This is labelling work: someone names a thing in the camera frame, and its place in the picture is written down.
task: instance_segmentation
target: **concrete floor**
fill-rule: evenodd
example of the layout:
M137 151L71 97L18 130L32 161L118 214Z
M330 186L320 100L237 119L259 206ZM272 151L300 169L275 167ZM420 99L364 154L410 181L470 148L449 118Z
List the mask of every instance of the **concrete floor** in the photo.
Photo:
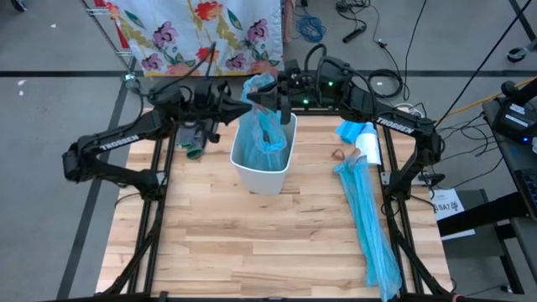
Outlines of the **concrete floor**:
M336 14L334 2L310 0L308 9L327 27L322 42L328 45L329 54L359 70L393 69L389 57L372 42L376 13L372 9L363 11L361 17L369 29L351 43L343 44L341 39L352 30L353 24ZM422 0L372 2L381 15L377 37L388 43L402 68ZM27 0L27 3L29 11L21 14L14 12L8 1L0 2L0 70L122 69L77 1ZM423 102L430 117L439 117L467 82L467 77L463 76L478 67L514 15L509 2L504 0L429 1L409 55L409 70L459 70L461 77L411 76L408 79L409 102ZM537 4L532 3L525 15L537 29ZM113 33L108 20L104 18L103 22ZM520 23L515 24L484 70L537 70L537 55L516 65L505 59L509 49L526 45L528 41ZM311 46L296 39L286 47L285 55L287 59L302 61ZM27 81L19 86L21 80ZM457 107L496 93L504 81L522 80L525 78L480 76L470 85ZM389 83L386 81L385 84L383 87L388 89ZM3 110L0 111L4 143L0 151L3 155L1 164L7 172L0 184L4 196L0 203L0 297L3 300L55 299L90 189L89 183L74 185L64 180L60 155L82 134L107 128L119 86L120 81L115 77L0 78L0 90L4 95ZM392 100L393 103L402 101L401 97ZM138 101L128 95L120 122L130 121L137 110ZM469 120L480 111L476 107L446 120L443 126ZM460 134L454 135L447 141L445 156L479 144L481 142ZM114 151L110 161L124 164L127 152L127 148ZM439 163L435 169L446 175L442 185L449 187L489 170L499 157L498 151L479 159L468 154ZM489 199L494 199L515 190L507 175L505 165L501 164L493 173L459 189L484 188ZM93 293L117 192L116 186L102 184L71 297ZM526 295L509 295L493 289L476 297L531 301L530 297L537 295L535 281L526 268L518 243L511 241L508 245L513 251ZM447 256L460 294L507 282L498 259Z

